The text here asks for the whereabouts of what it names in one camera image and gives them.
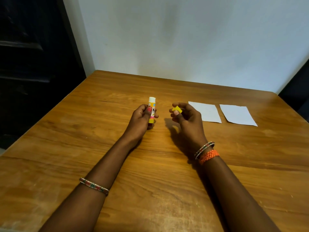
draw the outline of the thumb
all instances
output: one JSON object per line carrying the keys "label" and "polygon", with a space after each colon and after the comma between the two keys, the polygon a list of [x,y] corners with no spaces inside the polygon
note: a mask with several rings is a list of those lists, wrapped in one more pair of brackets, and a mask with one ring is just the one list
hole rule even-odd
{"label": "thumb", "polygon": [[152,112],[152,107],[151,106],[147,107],[147,109],[144,112],[143,118],[145,118],[146,120],[149,120],[151,116],[151,112]]}
{"label": "thumb", "polygon": [[178,119],[179,123],[181,124],[183,121],[185,121],[185,118],[182,116],[182,114],[175,110],[174,111],[174,115],[176,116],[176,118]]}

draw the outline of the person's left hand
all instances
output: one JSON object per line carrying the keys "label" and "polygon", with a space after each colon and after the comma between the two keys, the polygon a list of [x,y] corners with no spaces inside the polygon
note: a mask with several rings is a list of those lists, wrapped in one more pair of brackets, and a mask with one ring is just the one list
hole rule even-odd
{"label": "person's left hand", "polygon": [[148,107],[147,104],[140,105],[132,114],[128,127],[123,133],[123,138],[128,140],[132,147],[135,147],[139,140],[144,136],[147,128],[151,128],[154,124],[149,124],[152,108]]}

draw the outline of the yellow glue stick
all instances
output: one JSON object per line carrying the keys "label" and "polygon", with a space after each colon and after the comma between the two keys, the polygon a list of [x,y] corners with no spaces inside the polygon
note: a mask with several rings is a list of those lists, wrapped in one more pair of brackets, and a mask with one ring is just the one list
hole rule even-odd
{"label": "yellow glue stick", "polygon": [[182,109],[180,109],[179,106],[174,107],[172,111],[179,111],[179,113],[182,113]]}
{"label": "yellow glue stick", "polygon": [[154,97],[149,97],[148,106],[151,106],[151,108],[152,108],[149,123],[153,124],[155,122],[155,98]]}

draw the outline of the square sheet of paper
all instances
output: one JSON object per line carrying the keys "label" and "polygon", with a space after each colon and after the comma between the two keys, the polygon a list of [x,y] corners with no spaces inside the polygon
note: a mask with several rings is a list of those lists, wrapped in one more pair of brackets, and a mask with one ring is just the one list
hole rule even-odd
{"label": "square sheet of paper", "polygon": [[235,105],[222,105],[220,108],[225,118],[232,123],[240,125],[254,125],[257,126],[247,107],[239,107]]}
{"label": "square sheet of paper", "polygon": [[189,104],[202,114],[202,121],[222,123],[215,105],[196,102],[189,102]]}

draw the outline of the white glue stick top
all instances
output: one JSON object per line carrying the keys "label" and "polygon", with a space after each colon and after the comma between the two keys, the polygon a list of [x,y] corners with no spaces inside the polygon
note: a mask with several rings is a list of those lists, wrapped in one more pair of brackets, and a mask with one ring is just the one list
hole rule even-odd
{"label": "white glue stick top", "polygon": [[149,102],[150,103],[155,103],[155,98],[154,97],[149,97]]}

